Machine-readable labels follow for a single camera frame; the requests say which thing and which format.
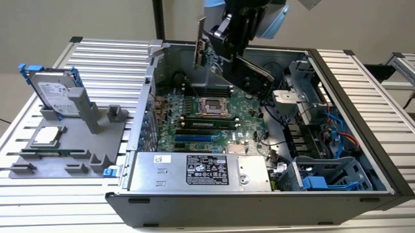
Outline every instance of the sticker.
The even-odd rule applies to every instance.
[[[188,155],[185,167],[188,185],[229,185],[225,156]]]
[[[37,83],[53,110],[64,116],[78,116],[73,101],[68,99],[68,88],[60,83]]]
[[[171,163],[171,155],[155,155],[155,164]]]

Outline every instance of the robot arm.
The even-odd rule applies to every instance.
[[[273,38],[289,9],[285,2],[205,0],[205,18],[199,25],[195,67],[212,66],[225,80],[260,98],[269,93],[273,77],[243,53],[255,37]],[[207,56],[208,48],[213,55]]]

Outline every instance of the blue pcie slot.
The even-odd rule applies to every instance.
[[[181,142],[212,142],[211,136],[179,136],[175,141]]]

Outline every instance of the green circuit board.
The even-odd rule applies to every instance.
[[[165,113],[159,121],[159,145],[157,151],[163,152],[212,152],[224,153],[228,145],[244,145],[247,155],[268,154],[269,148],[259,146],[253,140],[253,133],[261,135],[265,131],[265,124],[263,118],[257,117],[259,114],[259,99],[252,97],[245,98],[245,93],[233,89],[229,98],[207,97],[209,100],[227,101],[227,108],[229,118],[237,117],[240,126],[236,130],[213,130],[212,142],[183,142],[176,141],[176,130],[181,129],[180,116],[200,117],[199,112],[199,99],[204,97],[184,96],[180,91],[171,89],[160,89],[157,98],[163,98],[163,111]],[[184,147],[176,148],[175,144],[181,143]]]

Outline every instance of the warning label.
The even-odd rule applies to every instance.
[[[188,155],[185,182],[189,185],[229,185],[227,157]]]

